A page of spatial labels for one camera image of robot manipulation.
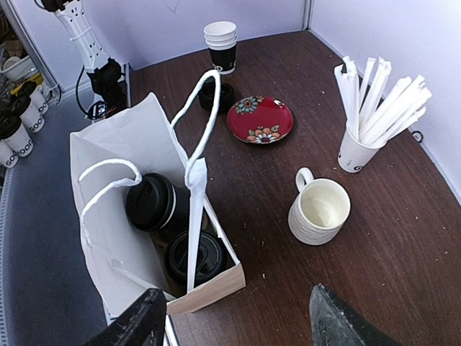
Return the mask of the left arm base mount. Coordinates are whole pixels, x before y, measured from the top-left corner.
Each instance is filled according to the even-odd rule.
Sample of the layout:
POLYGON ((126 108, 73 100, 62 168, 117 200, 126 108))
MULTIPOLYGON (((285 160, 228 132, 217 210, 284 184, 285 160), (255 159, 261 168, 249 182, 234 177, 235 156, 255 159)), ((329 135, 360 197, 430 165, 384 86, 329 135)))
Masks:
POLYGON ((124 76, 121 65, 113 58, 101 68, 87 74, 95 95, 102 100, 95 101, 87 111, 90 120, 109 118, 127 107, 127 95, 119 79, 124 76))

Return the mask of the brown paper bag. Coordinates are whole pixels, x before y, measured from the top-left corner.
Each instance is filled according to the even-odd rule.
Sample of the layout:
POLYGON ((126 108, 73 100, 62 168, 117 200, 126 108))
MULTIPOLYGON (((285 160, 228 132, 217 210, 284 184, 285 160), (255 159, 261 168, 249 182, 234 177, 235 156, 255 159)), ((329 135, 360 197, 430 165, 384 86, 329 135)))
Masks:
POLYGON ((79 214, 81 247, 87 270, 113 316, 119 316, 149 288, 167 297, 168 314, 200 310, 242 289, 245 275, 205 191, 203 216, 208 216, 231 258, 231 266, 213 279, 174 297, 166 281, 160 255, 150 236, 132 225, 125 211, 128 190, 142 176, 158 172, 185 187, 186 175, 210 138, 218 103, 192 154, 176 137, 175 120, 169 120, 155 94, 138 105, 87 126, 70 135, 71 184, 79 214))

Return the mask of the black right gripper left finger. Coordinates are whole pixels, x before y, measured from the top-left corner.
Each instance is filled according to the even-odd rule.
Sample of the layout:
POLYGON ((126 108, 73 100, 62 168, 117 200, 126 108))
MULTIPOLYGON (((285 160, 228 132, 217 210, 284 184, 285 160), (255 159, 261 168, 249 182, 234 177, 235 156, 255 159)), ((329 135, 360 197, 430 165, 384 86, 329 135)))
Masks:
POLYGON ((149 288, 104 331, 84 345, 163 345, 165 321, 164 293, 149 288))

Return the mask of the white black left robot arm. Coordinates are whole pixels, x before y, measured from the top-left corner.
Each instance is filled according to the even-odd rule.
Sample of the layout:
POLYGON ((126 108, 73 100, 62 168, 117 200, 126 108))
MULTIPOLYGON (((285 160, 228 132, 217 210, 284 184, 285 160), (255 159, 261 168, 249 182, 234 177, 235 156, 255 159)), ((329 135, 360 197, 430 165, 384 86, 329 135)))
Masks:
POLYGON ((70 41, 78 48, 87 73, 93 73, 108 62, 109 55, 86 18, 83 1, 35 1, 35 4, 53 13, 68 30, 70 41))

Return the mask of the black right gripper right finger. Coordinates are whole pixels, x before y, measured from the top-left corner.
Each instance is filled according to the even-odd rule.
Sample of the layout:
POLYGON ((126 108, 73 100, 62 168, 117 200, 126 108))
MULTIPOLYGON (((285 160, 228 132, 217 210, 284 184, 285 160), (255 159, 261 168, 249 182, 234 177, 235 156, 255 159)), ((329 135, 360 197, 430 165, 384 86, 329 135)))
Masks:
POLYGON ((398 345, 328 286, 313 287, 309 303, 314 345, 398 345))

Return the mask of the stack of paper cups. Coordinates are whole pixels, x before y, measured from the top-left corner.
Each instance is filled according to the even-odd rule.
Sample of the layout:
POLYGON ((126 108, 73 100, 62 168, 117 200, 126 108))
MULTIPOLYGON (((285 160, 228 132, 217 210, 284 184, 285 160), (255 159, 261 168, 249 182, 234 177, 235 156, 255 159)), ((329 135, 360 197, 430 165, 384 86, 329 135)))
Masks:
POLYGON ((228 75, 236 69, 237 26, 230 21, 212 22, 203 29, 212 66, 221 75, 228 75))

